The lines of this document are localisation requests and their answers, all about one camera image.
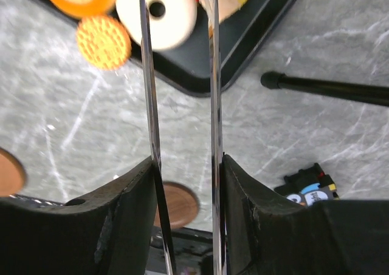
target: screw hole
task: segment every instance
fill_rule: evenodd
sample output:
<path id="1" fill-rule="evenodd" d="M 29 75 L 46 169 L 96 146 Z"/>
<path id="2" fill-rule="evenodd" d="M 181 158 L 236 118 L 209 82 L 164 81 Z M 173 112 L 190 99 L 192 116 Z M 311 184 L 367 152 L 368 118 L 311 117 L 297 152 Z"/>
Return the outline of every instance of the screw hole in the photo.
<path id="1" fill-rule="evenodd" d="M 65 204 L 65 206 L 81 205 L 81 204 L 84 204 L 84 203 L 85 203 L 85 199 L 75 198 L 75 199 L 72 199 L 71 201 L 67 202 Z"/>

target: black stick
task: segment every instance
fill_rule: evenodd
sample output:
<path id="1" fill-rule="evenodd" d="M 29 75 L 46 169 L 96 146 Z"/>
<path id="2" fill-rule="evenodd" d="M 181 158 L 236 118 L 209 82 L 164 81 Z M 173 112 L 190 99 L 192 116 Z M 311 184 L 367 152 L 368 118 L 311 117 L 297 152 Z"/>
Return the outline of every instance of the black stick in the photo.
<path id="1" fill-rule="evenodd" d="M 264 73 L 261 84 L 268 89 L 289 89 L 389 107 L 389 87 L 296 78 L 277 72 Z"/>

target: metal rod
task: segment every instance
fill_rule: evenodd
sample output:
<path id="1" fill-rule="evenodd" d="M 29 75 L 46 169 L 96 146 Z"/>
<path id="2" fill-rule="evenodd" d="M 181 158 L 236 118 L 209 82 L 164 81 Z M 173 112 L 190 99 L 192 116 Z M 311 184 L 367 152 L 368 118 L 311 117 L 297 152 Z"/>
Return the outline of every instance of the metal rod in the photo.
<path id="1" fill-rule="evenodd" d="M 153 50 L 150 38 L 150 19 L 146 0 L 139 0 L 140 4 L 140 24 L 142 29 L 142 64 L 143 78 L 145 81 L 146 107 L 148 129 L 150 135 L 151 158 L 154 162 L 154 181 L 156 185 L 156 195 L 159 210 L 162 239 L 164 242 L 165 263 L 168 275 L 176 275 L 176 260 L 174 258 L 173 241 L 171 238 L 169 213 L 166 203 L 164 186 L 161 176 L 160 140 L 156 82 L 154 77 Z"/>
<path id="2" fill-rule="evenodd" d="M 227 274 L 224 185 L 222 183 L 222 112 L 219 51 L 219 1 L 204 0 L 211 29 L 211 143 L 212 143 L 212 222 L 213 222 L 213 274 Z"/>
<path id="3" fill-rule="evenodd" d="M 277 72 L 263 74 L 261 84 L 269 89 L 289 89 L 389 107 L 389 87 L 296 78 Z"/>

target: white toy donut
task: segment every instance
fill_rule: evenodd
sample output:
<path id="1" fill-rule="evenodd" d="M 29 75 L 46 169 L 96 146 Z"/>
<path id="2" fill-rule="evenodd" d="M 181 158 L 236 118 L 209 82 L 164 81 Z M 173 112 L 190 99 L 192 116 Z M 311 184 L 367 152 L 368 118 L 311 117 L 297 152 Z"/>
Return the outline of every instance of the white toy donut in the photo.
<path id="1" fill-rule="evenodd" d="M 146 0 L 146 4 L 153 50 L 173 49 L 191 35 L 197 19 L 196 0 Z M 140 44 L 139 0 L 116 0 L 116 10 L 133 40 Z"/>

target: round hole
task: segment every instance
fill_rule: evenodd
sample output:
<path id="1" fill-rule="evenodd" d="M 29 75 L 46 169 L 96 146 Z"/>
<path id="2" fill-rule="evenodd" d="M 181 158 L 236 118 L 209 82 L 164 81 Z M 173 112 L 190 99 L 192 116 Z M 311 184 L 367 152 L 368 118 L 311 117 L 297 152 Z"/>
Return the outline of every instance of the round hole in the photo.
<path id="1" fill-rule="evenodd" d="M 75 199 L 73 199 L 73 200 L 67 202 L 67 203 L 65 204 L 65 206 L 81 205 L 81 204 L 83 204 L 83 203 L 85 203 L 85 199 L 75 198 Z"/>
<path id="2" fill-rule="evenodd" d="M 158 0 L 150 2 L 148 10 L 150 12 L 150 15 L 154 18 L 161 18 L 166 12 L 165 5 Z"/>

